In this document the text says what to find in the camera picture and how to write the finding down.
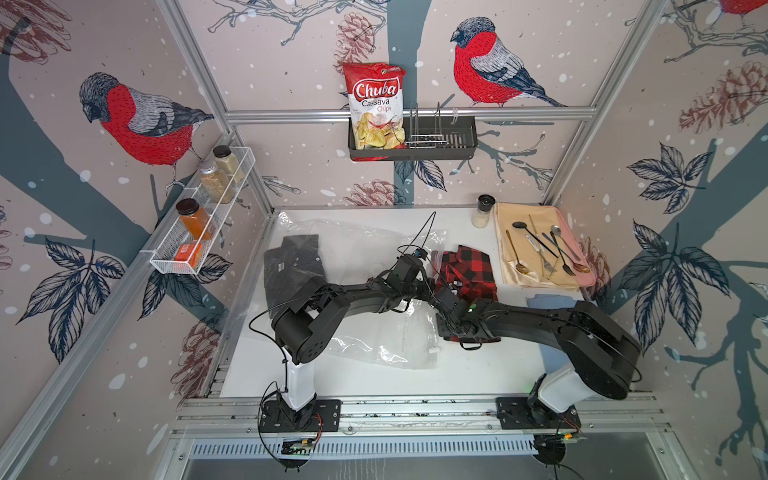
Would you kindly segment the clear acrylic wall shelf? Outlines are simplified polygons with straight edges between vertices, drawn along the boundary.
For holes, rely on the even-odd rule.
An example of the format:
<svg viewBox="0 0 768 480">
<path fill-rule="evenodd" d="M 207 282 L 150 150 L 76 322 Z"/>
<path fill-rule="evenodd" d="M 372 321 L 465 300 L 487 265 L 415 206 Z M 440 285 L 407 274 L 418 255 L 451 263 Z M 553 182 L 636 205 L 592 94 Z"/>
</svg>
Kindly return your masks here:
<svg viewBox="0 0 768 480">
<path fill-rule="evenodd" d="M 251 149 L 226 145 L 215 147 L 199 164 L 199 184 L 187 188 L 170 209 L 173 224 L 151 254 L 158 273 L 203 274 L 254 164 Z"/>
</svg>

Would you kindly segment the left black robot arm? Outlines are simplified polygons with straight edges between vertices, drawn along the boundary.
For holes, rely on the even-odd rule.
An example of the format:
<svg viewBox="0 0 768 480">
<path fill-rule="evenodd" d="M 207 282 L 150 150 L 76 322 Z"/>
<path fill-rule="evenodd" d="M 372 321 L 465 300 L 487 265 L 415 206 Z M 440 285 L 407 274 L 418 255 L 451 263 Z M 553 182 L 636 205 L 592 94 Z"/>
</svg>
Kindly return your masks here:
<svg viewBox="0 0 768 480">
<path fill-rule="evenodd" d="M 426 275 L 427 259 L 426 250 L 418 247 L 364 284 L 338 285 L 313 277 L 277 309 L 271 327 L 277 345 L 290 357 L 281 393 L 290 411 L 302 412 L 315 401 L 312 362 L 329 345 L 342 320 L 358 314 L 401 313 L 402 303 L 429 299 L 434 281 Z"/>
</svg>

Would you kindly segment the Chuba cassava chips bag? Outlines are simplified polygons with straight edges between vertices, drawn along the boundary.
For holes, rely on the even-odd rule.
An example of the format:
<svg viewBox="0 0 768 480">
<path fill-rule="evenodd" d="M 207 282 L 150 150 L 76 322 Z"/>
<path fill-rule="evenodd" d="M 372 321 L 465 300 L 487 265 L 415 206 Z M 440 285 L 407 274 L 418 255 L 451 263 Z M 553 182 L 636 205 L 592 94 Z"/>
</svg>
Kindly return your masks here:
<svg viewBox="0 0 768 480">
<path fill-rule="evenodd" d="M 354 161 L 383 161 L 375 153 L 406 149 L 403 87 L 406 71 L 386 63 L 343 63 L 351 113 Z"/>
</svg>

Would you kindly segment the spice jar black lid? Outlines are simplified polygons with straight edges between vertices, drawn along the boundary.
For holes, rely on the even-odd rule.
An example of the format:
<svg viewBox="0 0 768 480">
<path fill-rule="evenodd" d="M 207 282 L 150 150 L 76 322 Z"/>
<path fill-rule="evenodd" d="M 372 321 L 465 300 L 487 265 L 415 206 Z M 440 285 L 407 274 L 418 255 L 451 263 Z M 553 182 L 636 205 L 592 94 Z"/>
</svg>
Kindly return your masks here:
<svg viewBox="0 0 768 480">
<path fill-rule="evenodd" d="M 218 145 L 213 148 L 214 161 L 217 167 L 230 176 L 236 184 L 241 184 L 245 175 L 240 167 L 240 162 L 231 148 L 227 145 Z"/>
</svg>

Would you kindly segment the beige cloth napkin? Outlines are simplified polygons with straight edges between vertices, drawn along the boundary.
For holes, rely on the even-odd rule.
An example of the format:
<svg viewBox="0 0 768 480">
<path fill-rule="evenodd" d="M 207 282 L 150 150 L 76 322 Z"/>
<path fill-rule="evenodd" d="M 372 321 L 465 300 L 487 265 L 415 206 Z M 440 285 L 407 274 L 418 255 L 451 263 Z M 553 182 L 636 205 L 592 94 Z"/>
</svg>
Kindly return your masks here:
<svg viewBox="0 0 768 480">
<path fill-rule="evenodd" d="M 573 291 L 595 284 L 596 269 L 557 208 L 498 203 L 493 219 L 505 284 Z"/>
</svg>

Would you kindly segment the spice jar silver lid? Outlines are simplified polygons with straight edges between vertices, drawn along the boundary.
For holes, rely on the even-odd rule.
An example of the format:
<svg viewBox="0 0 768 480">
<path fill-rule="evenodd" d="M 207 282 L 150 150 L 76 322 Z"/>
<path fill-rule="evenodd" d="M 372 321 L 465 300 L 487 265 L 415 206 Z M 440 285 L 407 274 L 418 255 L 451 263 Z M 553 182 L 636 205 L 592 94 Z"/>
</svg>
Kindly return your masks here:
<svg viewBox="0 0 768 480">
<path fill-rule="evenodd" d="M 202 186 L 212 202 L 217 204 L 229 204 L 232 202 L 234 195 L 230 188 L 230 180 L 219 169 L 214 160 L 204 160 L 200 163 L 198 170 Z"/>
</svg>

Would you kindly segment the gold spoon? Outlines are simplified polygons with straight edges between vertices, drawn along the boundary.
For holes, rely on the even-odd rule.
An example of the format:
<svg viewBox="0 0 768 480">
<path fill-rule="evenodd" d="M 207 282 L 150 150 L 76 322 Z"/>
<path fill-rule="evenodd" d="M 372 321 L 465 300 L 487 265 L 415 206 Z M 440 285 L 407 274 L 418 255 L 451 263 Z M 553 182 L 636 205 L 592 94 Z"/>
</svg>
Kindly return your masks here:
<svg viewBox="0 0 768 480">
<path fill-rule="evenodd" d="M 512 248 L 512 251 L 513 251 L 513 254 L 514 254 L 514 257 L 515 257 L 514 268 L 515 268 L 515 269 L 516 269 L 516 270 L 517 270 L 519 273 L 521 273 L 522 275 L 528 275 L 528 274 L 530 273 L 530 270 L 528 269 L 528 267 L 527 267 L 526 265 L 524 265 L 524 264 L 521 262 L 521 260 L 520 260 L 520 257 L 519 257 L 519 255 L 518 255 L 518 252 L 517 252 L 517 249 L 516 249 L 516 247 L 515 247 L 515 245 L 514 245 L 514 242 L 513 242 L 513 240 L 512 240 L 512 236 L 511 236 L 511 233 L 510 233 L 510 231 L 509 231 L 509 230 L 506 230 L 506 231 L 505 231 L 505 234 L 506 234 L 506 237 L 507 237 L 507 239 L 508 239 L 508 242 L 509 242 L 509 244 L 510 244 L 510 247 Z"/>
</svg>

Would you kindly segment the folded blue cloth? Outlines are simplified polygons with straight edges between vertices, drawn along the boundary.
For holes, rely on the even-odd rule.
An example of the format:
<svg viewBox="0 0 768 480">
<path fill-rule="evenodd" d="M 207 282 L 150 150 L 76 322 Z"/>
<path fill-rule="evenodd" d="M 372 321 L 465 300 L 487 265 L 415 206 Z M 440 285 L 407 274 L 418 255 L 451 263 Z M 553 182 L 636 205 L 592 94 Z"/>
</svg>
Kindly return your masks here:
<svg viewBox="0 0 768 480">
<path fill-rule="evenodd" d="M 527 306 L 534 309 L 559 309 L 573 307 L 577 300 L 564 295 L 536 294 L 526 299 Z M 555 347 L 540 344 L 543 366 L 546 374 L 553 374 L 569 363 L 565 353 Z"/>
</svg>

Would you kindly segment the black ladle spoon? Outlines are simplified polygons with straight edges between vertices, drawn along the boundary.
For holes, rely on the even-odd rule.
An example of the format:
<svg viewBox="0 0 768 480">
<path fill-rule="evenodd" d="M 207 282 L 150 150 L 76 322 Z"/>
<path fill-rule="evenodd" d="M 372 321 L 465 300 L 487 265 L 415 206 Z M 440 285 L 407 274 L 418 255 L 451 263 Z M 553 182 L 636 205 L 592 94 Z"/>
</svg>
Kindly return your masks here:
<svg viewBox="0 0 768 480">
<path fill-rule="evenodd" d="M 529 229 L 528 225 L 523 221 L 515 221 L 512 226 L 516 229 L 523 230 L 526 235 L 530 234 L 541 246 L 543 251 L 548 252 L 551 256 L 557 257 L 557 254 L 551 250 L 548 246 L 546 246 L 544 243 L 542 243 L 539 238 Z"/>
</svg>

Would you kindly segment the iridescent spoon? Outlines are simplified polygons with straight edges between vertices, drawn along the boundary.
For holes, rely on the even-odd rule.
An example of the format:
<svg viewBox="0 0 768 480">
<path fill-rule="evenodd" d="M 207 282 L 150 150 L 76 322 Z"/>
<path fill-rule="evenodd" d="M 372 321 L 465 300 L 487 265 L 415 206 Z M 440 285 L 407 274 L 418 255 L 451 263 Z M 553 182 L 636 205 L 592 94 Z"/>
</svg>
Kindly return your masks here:
<svg viewBox="0 0 768 480">
<path fill-rule="evenodd" d="M 554 237 L 557 237 L 559 240 L 563 242 L 563 245 L 566 247 L 566 250 L 569 252 L 571 259 L 571 264 L 573 265 L 573 268 L 576 271 L 579 271 L 581 273 L 590 273 L 591 269 L 588 265 L 580 263 L 580 256 L 579 254 L 570 247 L 570 245 L 565 241 L 565 237 L 563 236 L 562 230 L 558 225 L 553 225 L 551 228 L 551 233 Z"/>
</svg>

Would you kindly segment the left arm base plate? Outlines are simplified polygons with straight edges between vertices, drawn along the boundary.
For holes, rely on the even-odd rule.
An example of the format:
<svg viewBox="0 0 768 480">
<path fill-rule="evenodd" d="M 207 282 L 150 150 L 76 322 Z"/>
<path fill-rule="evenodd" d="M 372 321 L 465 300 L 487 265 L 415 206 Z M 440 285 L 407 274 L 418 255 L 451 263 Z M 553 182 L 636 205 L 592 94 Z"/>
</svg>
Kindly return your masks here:
<svg viewBox="0 0 768 480">
<path fill-rule="evenodd" d="M 337 432 L 341 414 L 340 400 L 311 400 L 300 410 L 292 410 L 280 396 L 261 407 L 259 430 L 262 433 Z"/>
</svg>

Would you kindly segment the red black plaid cloth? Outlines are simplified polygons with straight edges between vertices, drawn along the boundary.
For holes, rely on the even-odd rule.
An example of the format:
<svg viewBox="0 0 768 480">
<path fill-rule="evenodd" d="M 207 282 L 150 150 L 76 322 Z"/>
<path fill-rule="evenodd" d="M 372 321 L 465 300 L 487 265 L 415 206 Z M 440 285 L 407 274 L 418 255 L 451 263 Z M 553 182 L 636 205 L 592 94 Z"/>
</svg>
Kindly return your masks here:
<svg viewBox="0 0 768 480">
<path fill-rule="evenodd" d="M 442 288 L 450 289 L 459 298 L 473 301 L 488 298 L 489 304 L 498 300 L 497 285 L 488 254 L 471 247 L 460 245 L 456 251 L 446 251 L 441 256 L 441 265 L 436 278 L 434 293 Z M 498 342 L 490 332 L 488 336 L 443 336 L 445 340 L 464 344 Z"/>
</svg>

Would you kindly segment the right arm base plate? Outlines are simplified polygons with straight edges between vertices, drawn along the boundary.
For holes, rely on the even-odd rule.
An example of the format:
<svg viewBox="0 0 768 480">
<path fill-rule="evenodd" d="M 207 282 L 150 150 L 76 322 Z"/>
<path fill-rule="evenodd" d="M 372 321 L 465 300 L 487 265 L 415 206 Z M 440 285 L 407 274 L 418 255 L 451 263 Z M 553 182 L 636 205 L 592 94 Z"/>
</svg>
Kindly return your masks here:
<svg viewBox="0 0 768 480">
<path fill-rule="evenodd" d="M 574 406 L 563 413 L 549 410 L 534 402 L 530 405 L 526 396 L 495 398 L 496 418 L 503 430 L 562 430 L 581 428 L 581 421 Z"/>
</svg>

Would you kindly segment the clear plastic vacuum bag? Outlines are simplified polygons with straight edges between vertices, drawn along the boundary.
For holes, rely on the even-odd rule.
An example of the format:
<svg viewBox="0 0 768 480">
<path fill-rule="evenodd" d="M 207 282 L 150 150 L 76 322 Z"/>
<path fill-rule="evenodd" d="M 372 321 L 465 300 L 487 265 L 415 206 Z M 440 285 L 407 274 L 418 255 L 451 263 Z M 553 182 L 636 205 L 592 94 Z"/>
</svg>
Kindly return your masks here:
<svg viewBox="0 0 768 480">
<path fill-rule="evenodd" d="M 399 249 L 400 255 L 428 260 L 427 252 L 415 242 Z M 367 313 L 402 313 L 401 303 L 384 282 L 384 275 L 395 265 L 362 284 L 339 285 L 325 278 L 310 278 L 287 302 L 279 305 L 271 318 L 275 344 L 286 351 L 286 360 L 295 365 L 314 361 L 331 342 L 341 322 L 348 316 Z M 429 299 L 433 298 L 436 281 L 429 277 Z"/>
</svg>

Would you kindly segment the white handled fork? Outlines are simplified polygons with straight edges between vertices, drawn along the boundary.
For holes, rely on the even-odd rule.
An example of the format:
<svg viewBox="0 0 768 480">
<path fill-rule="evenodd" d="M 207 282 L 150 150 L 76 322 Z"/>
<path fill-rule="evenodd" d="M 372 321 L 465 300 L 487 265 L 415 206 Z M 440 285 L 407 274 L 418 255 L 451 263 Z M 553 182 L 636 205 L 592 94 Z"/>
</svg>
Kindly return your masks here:
<svg viewBox="0 0 768 480">
<path fill-rule="evenodd" d="M 541 263 L 541 266 L 544 269 L 544 271 L 549 276 L 554 274 L 556 272 L 556 270 L 553 267 L 553 265 L 545 258 L 544 254 L 543 254 L 543 250 L 542 250 L 541 246 L 539 245 L 539 243 L 530 234 L 526 235 L 526 240 L 528 241 L 528 243 L 531 245 L 531 247 L 535 250 L 535 252 L 539 256 L 540 263 Z"/>
</svg>

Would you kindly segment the glass shaker black lid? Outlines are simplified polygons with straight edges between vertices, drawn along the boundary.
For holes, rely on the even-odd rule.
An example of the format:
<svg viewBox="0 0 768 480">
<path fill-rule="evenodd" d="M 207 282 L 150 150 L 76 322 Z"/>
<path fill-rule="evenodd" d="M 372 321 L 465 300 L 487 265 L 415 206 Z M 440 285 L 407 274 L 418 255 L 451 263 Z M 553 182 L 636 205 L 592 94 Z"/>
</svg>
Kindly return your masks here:
<svg viewBox="0 0 768 480">
<path fill-rule="evenodd" d="M 492 195 L 482 194 L 478 197 L 476 210 L 471 218 L 475 228 L 483 229 L 488 225 L 495 203 L 496 200 Z"/>
</svg>

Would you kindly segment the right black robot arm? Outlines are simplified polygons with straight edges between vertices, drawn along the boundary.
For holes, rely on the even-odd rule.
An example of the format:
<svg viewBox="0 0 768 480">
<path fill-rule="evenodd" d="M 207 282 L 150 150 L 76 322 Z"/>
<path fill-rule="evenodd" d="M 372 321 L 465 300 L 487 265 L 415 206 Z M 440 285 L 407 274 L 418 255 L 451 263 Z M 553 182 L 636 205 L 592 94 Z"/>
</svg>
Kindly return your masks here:
<svg viewBox="0 0 768 480">
<path fill-rule="evenodd" d="M 487 298 L 467 301 L 441 288 L 429 304 L 437 313 L 438 332 L 461 345 L 512 338 L 566 355 L 568 363 L 540 376 L 526 400 L 527 414 L 538 426 L 593 396 L 626 399 L 639 373 L 638 341 L 586 301 L 567 308 L 537 309 Z"/>
</svg>

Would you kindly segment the small orange box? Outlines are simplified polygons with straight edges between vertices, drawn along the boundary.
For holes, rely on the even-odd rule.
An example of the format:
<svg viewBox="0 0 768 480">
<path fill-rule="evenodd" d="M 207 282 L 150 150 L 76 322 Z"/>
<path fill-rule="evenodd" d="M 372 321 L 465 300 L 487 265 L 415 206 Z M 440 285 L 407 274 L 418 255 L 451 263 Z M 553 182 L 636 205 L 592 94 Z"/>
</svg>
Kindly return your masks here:
<svg viewBox="0 0 768 480">
<path fill-rule="evenodd" d="M 176 251 L 174 261 L 195 268 L 200 261 L 203 247 L 204 245 L 200 242 L 182 244 Z"/>
</svg>

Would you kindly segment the dark grey striped shirt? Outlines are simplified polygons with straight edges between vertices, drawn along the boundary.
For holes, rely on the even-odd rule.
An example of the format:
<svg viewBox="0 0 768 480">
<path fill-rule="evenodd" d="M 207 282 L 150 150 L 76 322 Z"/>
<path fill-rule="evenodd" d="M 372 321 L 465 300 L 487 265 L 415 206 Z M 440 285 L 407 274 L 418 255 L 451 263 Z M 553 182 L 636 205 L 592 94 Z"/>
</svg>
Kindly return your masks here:
<svg viewBox="0 0 768 480">
<path fill-rule="evenodd" d="M 280 304 L 290 300 L 313 277 L 325 278 L 317 234 L 289 235 L 280 247 L 264 253 L 264 288 L 273 318 Z"/>
</svg>

